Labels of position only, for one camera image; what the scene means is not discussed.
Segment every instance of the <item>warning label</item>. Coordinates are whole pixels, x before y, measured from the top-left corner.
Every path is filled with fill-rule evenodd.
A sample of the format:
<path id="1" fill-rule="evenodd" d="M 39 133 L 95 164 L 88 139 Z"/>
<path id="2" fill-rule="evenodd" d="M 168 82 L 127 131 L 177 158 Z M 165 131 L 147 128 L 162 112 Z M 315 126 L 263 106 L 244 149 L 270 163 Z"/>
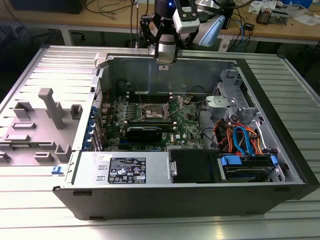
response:
<path id="1" fill-rule="evenodd" d="M 146 183 L 145 157 L 112 157 L 110 159 L 110 184 L 145 184 Z"/>

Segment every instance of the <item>wooden workbench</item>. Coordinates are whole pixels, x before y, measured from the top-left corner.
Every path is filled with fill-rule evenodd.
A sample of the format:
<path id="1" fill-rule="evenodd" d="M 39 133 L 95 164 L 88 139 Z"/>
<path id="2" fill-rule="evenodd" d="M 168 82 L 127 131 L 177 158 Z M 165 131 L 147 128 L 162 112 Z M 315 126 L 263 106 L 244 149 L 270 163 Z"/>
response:
<path id="1" fill-rule="evenodd" d="M 4 0 L 0 0 L 0 22 L 3 25 L 19 24 L 12 18 L 8 10 L 5 8 Z M 100 5 L 114 4 L 116 0 L 99 0 Z M 123 0 L 117 5 L 106 7 L 105 10 L 113 10 L 130 5 L 129 0 Z M 100 32 L 124 32 L 130 31 L 130 7 L 126 7 L 116 11 L 114 19 L 104 16 L 99 13 L 93 13 L 84 9 L 80 14 L 66 14 L 57 12 L 35 12 L 35 11 L 16 11 L 9 6 L 12 13 L 27 26 L 42 26 L 47 28 L 56 28 L 62 31 L 66 45 L 71 45 L 70 41 L 66 41 L 70 30 L 86 30 Z M 89 5 L 89 8 L 98 11 L 96 2 Z M 133 8 L 132 26 L 136 28 L 136 6 Z M 320 6 L 312 5 L 311 10 L 319 11 Z M 146 4 L 139 6 L 139 18 L 146 11 Z M 154 5 L 150 4 L 148 13 L 152 14 Z M 283 24 L 268 24 L 262 25 L 256 23 L 256 14 L 248 13 L 248 7 L 240 9 L 240 14 L 246 22 L 255 25 L 252 39 L 265 42 L 282 42 L 282 43 L 300 43 L 300 44 L 315 44 L 320 40 L 320 25 L 307 26 L 293 19 L 289 19 L 286 25 Z M 236 38 L 239 30 L 235 21 L 231 21 L 229 28 L 221 30 L 220 38 L 226 37 L 227 40 Z"/>

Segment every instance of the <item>blue cable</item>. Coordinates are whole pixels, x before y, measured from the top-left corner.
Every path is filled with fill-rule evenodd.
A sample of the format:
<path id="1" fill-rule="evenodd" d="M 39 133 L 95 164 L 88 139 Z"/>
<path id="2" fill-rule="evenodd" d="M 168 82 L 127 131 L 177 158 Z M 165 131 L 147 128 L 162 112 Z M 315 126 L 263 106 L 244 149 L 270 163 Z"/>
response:
<path id="1" fill-rule="evenodd" d="M 245 30 L 244 30 L 244 26 L 241 24 L 240 21 L 235 20 L 235 22 L 236 22 L 236 23 L 239 23 L 239 24 L 240 24 L 240 27 L 241 27 L 241 39 L 240 39 L 240 44 L 239 44 L 239 46 L 241 46 L 241 44 L 242 44 L 242 42 L 243 42 L 243 40 L 244 40 L 244 37 L 245 37 Z"/>
<path id="2" fill-rule="evenodd" d="M 250 145 L 250 138 L 248 135 L 248 132 L 246 131 L 246 129 L 243 126 L 237 126 L 234 130 L 233 130 L 233 142 L 235 147 L 241 152 L 241 154 L 243 156 L 246 155 L 245 151 L 239 146 L 238 144 L 238 140 L 237 140 L 237 132 L 241 130 L 244 134 L 244 139 L 245 139 L 245 145 L 246 145 L 246 149 L 248 150 L 248 154 L 249 155 L 254 155 L 254 150 L 252 149 L 251 145 Z"/>

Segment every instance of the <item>green circuit board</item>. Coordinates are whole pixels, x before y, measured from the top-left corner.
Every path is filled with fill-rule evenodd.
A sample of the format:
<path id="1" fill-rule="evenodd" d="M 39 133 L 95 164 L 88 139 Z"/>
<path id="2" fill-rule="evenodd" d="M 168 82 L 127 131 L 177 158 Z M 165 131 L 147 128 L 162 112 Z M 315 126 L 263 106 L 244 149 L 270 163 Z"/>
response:
<path id="1" fill-rule="evenodd" d="M 183 103 L 184 96 L 173 99 L 166 107 L 169 116 L 159 124 L 160 110 L 163 103 L 129 103 L 124 97 L 112 102 L 111 119 L 106 121 L 107 152 L 166 152 L 173 148 L 203 149 L 204 141 L 196 121 L 196 103 Z M 162 128 L 162 138 L 157 143 L 126 142 L 125 131 L 130 126 L 153 126 L 152 122 Z"/>

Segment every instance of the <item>aluminum extrusion table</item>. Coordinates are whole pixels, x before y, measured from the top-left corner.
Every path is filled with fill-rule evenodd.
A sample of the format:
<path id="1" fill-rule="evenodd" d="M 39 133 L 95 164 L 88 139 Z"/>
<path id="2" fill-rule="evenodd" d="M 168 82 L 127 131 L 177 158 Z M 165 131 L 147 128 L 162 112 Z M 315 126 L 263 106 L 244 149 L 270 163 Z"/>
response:
<path id="1" fill-rule="evenodd" d="M 17 100 L 44 107 L 36 97 L 42 87 L 53 88 L 55 99 L 63 106 L 84 103 L 96 74 L 96 53 L 110 49 L 40 49 L 0 105 L 0 136 L 15 116 L 11 108 Z M 192 54 L 244 58 L 320 180 L 320 98 L 286 59 L 235 52 Z M 59 177 L 52 176 L 51 170 L 47 165 L 0 167 L 3 239 L 320 239 L 320 190 L 302 200 L 282 203 L 265 215 L 81 221 L 52 193 Z"/>

